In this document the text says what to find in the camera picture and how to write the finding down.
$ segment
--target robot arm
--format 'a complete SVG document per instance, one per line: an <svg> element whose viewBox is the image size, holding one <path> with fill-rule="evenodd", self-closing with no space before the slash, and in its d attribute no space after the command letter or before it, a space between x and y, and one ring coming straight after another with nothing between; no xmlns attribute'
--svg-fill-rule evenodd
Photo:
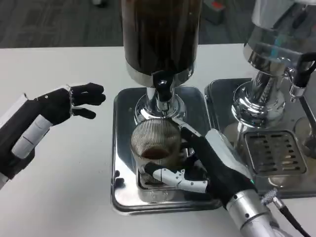
<svg viewBox="0 0 316 237"><path fill-rule="evenodd" d="M153 163L144 166L146 173L173 187L210 193L220 199L244 237L290 237L278 228L270 210L261 203L249 170L224 135L212 129L204 137L183 121L172 120L194 149L209 180L186 180L184 170L173 171Z"/></svg>
<svg viewBox="0 0 316 237"><path fill-rule="evenodd" d="M0 119L0 189L34 158L35 146L49 129L72 115L87 119L96 114L83 104L101 105L103 87L89 83L64 86L34 100L23 95Z"/></svg>

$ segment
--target cable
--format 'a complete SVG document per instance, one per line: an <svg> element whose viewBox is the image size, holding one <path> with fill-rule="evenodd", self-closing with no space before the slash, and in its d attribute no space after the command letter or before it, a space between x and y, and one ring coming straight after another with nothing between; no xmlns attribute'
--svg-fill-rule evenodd
<svg viewBox="0 0 316 237"><path fill-rule="evenodd" d="M289 221L289 223L292 224L292 226L302 234L304 237L311 237L298 223L298 221L294 218L290 210L287 208L287 206L284 204L284 202L277 197L277 189L274 188L267 192L263 198L261 199L261 203L263 205L268 205L269 203L273 202L274 205L277 207L277 209L282 213L282 215Z"/></svg>
<svg viewBox="0 0 316 237"><path fill-rule="evenodd" d="M292 226L297 229L302 236L304 237L311 237L304 229L303 227L300 225L300 223L298 223L298 221L294 218L294 216L292 215L292 213L290 212L290 210L287 208L287 206L284 206L282 208L279 209L280 212L283 214L283 216L285 216L285 218L292 224Z"/></svg>

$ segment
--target drip tray grate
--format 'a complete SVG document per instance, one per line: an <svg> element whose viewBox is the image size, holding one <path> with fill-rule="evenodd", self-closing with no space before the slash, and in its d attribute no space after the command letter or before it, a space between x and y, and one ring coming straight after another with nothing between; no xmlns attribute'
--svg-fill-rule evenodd
<svg viewBox="0 0 316 237"><path fill-rule="evenodd" d="M249 131L244 135L251 165L260 176L300 175L306 164L289 131Z"/></svg>

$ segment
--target drip tray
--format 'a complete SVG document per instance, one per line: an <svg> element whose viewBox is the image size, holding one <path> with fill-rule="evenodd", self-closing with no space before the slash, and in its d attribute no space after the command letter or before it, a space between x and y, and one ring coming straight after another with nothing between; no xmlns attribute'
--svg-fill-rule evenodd
<svg viewBox="0 0 316 237"><path fill-rule="evenodd" d="M190 210L212 210L221 206L217 199L148 182L139 174L130 151L130 137L136 126L134 111L146 88L121 91L114 101L111 203L123 215ZM186 105L185 122L206 135L210 129L204 97L192 86L175 88Z"/></svg>
<svg viewBox="0 0 316 237"><path fill-rule="evenodd" d="M292 176L307 171L294 136L289 131L246 132L253 171L259 176Z"/></svg>
<svg viewBox="0 0 316 237"><path fill-rule="evenodd" d="M260 195L277 187L281 198L315 197L316 159L309 157L302 145L310 126L301 103L290 102L290 82L283 80L280 87L286 102L279 124L269 129L257 129L238 124L232 113L235 90L250 80L220 79L206 87L211 126L223 132L236 146L252 171ZM316 79L311 79L305 98L314 111L315 88Z"/></svg>

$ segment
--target black cable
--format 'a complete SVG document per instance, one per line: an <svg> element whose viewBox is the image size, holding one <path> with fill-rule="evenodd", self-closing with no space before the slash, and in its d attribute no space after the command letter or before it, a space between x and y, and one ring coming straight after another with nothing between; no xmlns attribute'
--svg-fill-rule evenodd
<svg viewBox="0 0 316 237"><path fill-rule="evenodd" d="M280 212L283 214L283 216L285 216L285 218L292 224L292 226L297 229L302 236L304 237L311 237L304 229L303 227L300 225L300 223L298 223L298 221L294 218L294 216L292 215L292 213L290 212L290 210L287 208L287 206L281 207Z"/></svg>

